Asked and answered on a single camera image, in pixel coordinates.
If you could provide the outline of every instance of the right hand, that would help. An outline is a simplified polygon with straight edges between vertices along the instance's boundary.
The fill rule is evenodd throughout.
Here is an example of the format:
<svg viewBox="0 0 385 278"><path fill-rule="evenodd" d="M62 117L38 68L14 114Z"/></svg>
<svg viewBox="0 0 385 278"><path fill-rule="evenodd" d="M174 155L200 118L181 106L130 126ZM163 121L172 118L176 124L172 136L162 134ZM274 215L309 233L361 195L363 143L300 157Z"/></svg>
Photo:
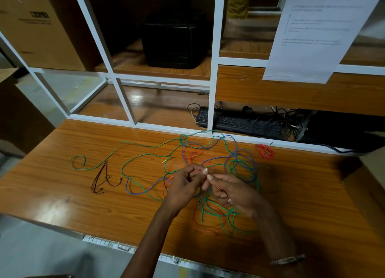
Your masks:
<svg viewBox="0 0 385 278"><path fill-rule="evenodd" d="M249 187L245 182L232 174L207 175L212 185L213 194L224 207L235 206L241 213L255 219L258 204L262 196L256 189Z"/></svg>

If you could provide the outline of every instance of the wooden desk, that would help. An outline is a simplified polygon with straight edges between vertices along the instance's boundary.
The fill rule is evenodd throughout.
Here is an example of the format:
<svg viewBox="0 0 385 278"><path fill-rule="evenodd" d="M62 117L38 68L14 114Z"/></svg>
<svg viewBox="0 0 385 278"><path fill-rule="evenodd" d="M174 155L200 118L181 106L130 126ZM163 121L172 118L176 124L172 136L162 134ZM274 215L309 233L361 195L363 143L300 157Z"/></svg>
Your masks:
<svg viewBox="0 0 385 278"><path fill-rule="evenodd" d="M99 164L122 140L156 145L171 134L66 120L0 180L0 212L38 222L62 226L84 234L138 245L160 202L145 195L126 193L124 184L104 186L104 194L91 193L97 174L75 171L69 159L84 154L87 167ZM192 138L205 144L201 137ZM267 198L278 208L291 228L311 266L322 277L383 277L385 249L380 238L355 207L343 185L337 163L342 157L328 154L275 148L273 161L261 159L251 144L238 144L255 152L258 162L268 164L281 180L277 193ZM125 144L108 161L112 181L121 177L121 166L146 152L168 154L174 143L157 149ZM212 157L225 155L224 145L209 151ZM142 157L124 172L145 188L163 173L162 159ZM180 151L167 163L173 170L184 165ZM132 185L133 192L140 192ZM151 191L161 196L161 184ZM223 231L203 233L196 229L192 212L196 202L180 212L172 223L163 253L216 265L222 268L272 277L268 258L258 235ZM205 224L216 218L205 216ZM239 216L235 225L253 229L249 219Z"/></svg>

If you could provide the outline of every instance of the keyboard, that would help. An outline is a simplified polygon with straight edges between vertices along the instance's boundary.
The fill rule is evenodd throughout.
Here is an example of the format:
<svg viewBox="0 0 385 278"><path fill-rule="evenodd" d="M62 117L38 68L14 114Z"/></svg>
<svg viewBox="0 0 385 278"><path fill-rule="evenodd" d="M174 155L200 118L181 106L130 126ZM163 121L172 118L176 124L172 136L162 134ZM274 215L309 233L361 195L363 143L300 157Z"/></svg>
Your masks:
<svg viewBox="0 0 385 278"><path fill-rule="evenodd" d="M207 128L208 112L207 107L200 107L195 121L198 126ZM271 116L263 114L215 109L213 129L278 138L282 136L282 125L274 123L271 119Z"/></svg>

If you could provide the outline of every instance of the printed instructions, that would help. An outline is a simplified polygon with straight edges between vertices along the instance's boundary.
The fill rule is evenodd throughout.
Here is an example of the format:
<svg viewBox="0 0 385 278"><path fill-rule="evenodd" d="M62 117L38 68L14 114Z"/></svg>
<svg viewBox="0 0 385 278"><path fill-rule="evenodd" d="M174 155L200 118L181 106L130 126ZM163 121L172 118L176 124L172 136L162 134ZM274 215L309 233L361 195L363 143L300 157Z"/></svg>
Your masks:
<svg viewBox="0 0 385 278"><path fill-rule="evenodd" d="M325 84L379 0L286 0L263 76Z"/></svg>

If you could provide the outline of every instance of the metal watch strap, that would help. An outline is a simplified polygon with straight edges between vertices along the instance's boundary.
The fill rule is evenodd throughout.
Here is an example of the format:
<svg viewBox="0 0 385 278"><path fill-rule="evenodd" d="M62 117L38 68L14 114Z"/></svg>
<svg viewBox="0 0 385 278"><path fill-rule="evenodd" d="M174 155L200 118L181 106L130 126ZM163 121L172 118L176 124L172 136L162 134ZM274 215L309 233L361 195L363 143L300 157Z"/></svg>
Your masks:
<svg viewBox="0 0 385 278"><path fill-rule="evenodd" d="M295 256L288 257L288 258L283 258L283 259L271 261L270 265L271 266L282 266L282 265L293 264L293 263L296 263L299 261L303 261L305 259L306 259L305 254L300 254L300 255L295 255Z"/></svg>

